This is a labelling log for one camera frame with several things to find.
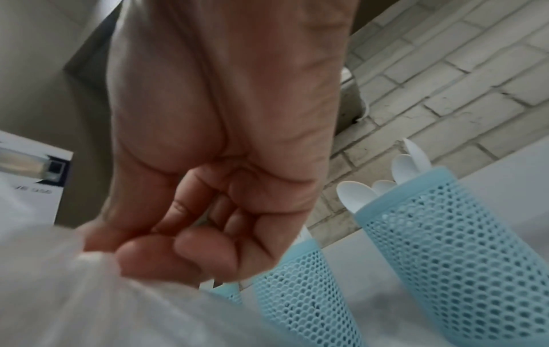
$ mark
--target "white plastic spoon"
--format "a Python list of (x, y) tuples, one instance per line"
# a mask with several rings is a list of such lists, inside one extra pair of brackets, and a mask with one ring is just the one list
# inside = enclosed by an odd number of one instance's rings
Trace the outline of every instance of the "white plastic spoon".
[(391, 163), (391, 173), (397, 184), (403, 184), (419, 176), (420, 172), (409, 154), (399, 154)]
[(377, 198), (376, 192), (365, 184), (344, 181), (337, 185), (337, 196), (352, 214)]
[(412, 156), (413, 162), (416, 164), (419, 172), (424, 173), (433, 168), (429, 157), (427, 157), (425, 152), (423, 152), (423, 150), (419, 148), (418, 145), (408, 140), (407, 138), (403, 139), (403, 141), (406, 150)]
[(372, 190), (376, 192), (378, 196), (382, 196), (394, 187), (396, 187), (396, 183), (393, 181), (379, 180), (373, 183)]

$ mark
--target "light blue mesh holder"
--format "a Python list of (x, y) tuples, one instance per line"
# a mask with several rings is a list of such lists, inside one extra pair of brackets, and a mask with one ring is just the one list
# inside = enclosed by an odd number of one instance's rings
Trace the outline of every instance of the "light blue mesh holder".
[(278, 267), (253, 280), (262, 314), (322, 347), (364, 347), (315, 240), (296, 244)]
[(242, 305), (242, 297), (240, 296), (240, 287), (238, 283), (224, 283), (219, 287), (210, 290), (210, 292), (220, 297), (224, 297), (237, 305)]
[(431, 321), (458, 347), (548, 347), (549, 270), (440, 167), (355, 214)]

